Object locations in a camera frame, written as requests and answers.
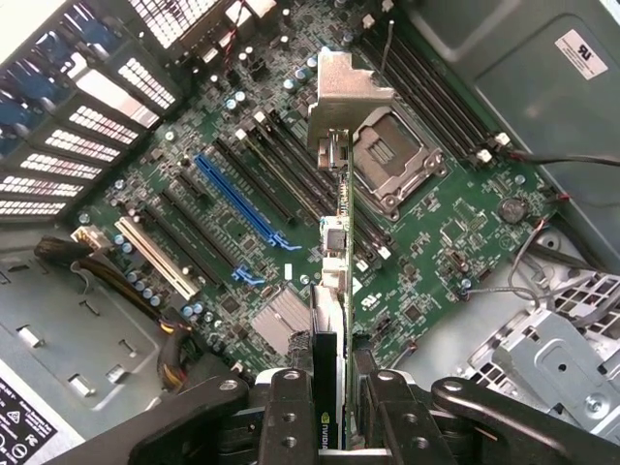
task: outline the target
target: gray metal panel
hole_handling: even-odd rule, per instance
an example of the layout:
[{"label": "gray metal panel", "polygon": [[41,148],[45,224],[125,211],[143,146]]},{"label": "gray metal panel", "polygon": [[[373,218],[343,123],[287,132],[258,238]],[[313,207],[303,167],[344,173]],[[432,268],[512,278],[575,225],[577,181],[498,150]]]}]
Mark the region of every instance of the gray metal panel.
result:
[{"label": "gray metal panel", "polygon": [[[536,153],[619,153],[620,6],[597,0],[410,1],[410,18],[431,45]],[[608,71],[586,80],[555,46],[571,29]],[[620,201],[619,169],[562,164],[553,182],[589,202]],[[620,272],[620,216],[585,204],[572,224]]]},{"label": "gray metal panel", "polygon": [[[134,306],[102,285],[83,295],[77,275],[39,266],[28,249],[40,234],[0,231],[0,278],[8,278],[0,281],[10,281],[0,284],[0,357],[88,439],[144,411],[161,393],[156,362],[164,336]],[[18,261],[28,269],[10,272],[10,263]],[[101,315],[79,305],[84,300]],[[22,340],[16,330],[24,325],[45,338],[42,347],[31,348]],[[119,345],[122,339],[136,349],[134,356]],[[130,373],[113,384],[106,374],[116,364]],[[69,384],[76,374],[95,389],[92,395],[83,397]]]}]

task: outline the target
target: blue pcie slot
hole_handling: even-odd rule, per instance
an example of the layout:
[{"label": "blue pcie slot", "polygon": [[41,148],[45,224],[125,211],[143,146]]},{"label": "blue pcie slot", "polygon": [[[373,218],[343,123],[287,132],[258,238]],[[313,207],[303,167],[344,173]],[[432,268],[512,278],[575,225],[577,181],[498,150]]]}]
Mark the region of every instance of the blue pcie slot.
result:
[{"label": "blue pcie slot", "polygon": [[301,246],[291,245],[287,240],[280,236],[273,228],[264,220],[261,214],[248,203],[231,185],[228,179],[213,165],[204,153],[199,153],[194,157],[194,163],[202,174],[211,181],[220,190],[220,192],[228,199],[232,205],[248,220],[248,222],[259,232],[264,240],[272,246],[282,247],[285,250],[300,249]]}]

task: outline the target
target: label sticker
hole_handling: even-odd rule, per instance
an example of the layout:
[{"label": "label sticker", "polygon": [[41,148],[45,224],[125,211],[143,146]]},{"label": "label sticker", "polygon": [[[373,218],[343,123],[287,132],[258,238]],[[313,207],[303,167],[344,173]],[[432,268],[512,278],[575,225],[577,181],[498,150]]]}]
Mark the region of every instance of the label sticker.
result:
[{"label": "label sticker", "polygon": [[608,70],[607,65],[599,55],[586,44],[581,36],[574,29],[567,32],[555,42],[555,46],[564,53],[573,66],[575,66],[586,80]]},{"label": "label sticker", "polygon": [[0,378],[0,464],[21,465],[56,429]]}]

